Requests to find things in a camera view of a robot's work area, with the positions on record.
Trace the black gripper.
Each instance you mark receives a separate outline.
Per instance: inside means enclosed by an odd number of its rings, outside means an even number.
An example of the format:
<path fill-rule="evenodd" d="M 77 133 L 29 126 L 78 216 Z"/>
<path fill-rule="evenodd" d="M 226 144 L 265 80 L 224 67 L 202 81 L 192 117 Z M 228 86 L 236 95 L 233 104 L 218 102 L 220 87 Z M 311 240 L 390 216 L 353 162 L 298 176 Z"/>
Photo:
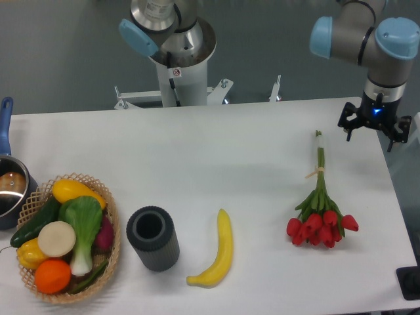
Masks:
<path fill-rule="evenodd" d="M 399 104 L 400 99 L 386 102 L 381 93 L 377 98 L 370 98 L 364 93 L 359 108 L 351 102 L 344 105 L 338 126 L 347 133 L 347 142 L 350 141 L 353 130 L 359 129 L 362 125 L 380 130 L 388 137 L 387 152 L 391 152 L 395 143 L 406 143 L 408 141 L 412 123 L 410 115 L 397 118 L 396 112 Z"/>

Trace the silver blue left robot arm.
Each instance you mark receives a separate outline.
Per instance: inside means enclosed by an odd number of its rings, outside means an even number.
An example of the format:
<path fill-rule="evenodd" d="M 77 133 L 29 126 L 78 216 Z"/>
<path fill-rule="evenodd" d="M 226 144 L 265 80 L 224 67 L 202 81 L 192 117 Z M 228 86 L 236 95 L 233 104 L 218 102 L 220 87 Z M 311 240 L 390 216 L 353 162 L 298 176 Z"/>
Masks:
<path fill-rule="evenodd" d="M 380 14 L 386 1 L 341 1 L 338 17 L 323 16 L 313 26 L 310 52 L 367 68 L 359 106 L 346 103 L 338 125 L 347 133 L 360 127 L 381 131 L 391 143 L 406 142 L 411 117 L 396 115 L 419 51 L 419 26 L 407 18 Z M 210 102 L 207 61 L 216 39 L 197 15 L 195 1 L 133 1 L 130 19 L 119 32 L 132 50 L 156 65 L 165 107 Z"/>

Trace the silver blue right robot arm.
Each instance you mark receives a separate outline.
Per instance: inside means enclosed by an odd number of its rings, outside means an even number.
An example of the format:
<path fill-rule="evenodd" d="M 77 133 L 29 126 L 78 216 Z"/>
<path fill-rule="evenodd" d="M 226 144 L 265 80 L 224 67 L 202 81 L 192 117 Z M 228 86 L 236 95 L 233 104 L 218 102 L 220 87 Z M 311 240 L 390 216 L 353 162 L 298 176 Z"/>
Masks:
<path fill-rule="evenodd" d="M 391 144 L 406 142 L 411 116 L 397 116 L 419 51 L 419 26 L 407 18 L 379 21 L 386 1 L 340 1 L 338 17 L 323 16 L 313 26 L 309 48 L 322 58 L 367 69 L 359 106 L 345 104 L 338 126 L 348 135 L 360 127 L 381 131 Z"/>

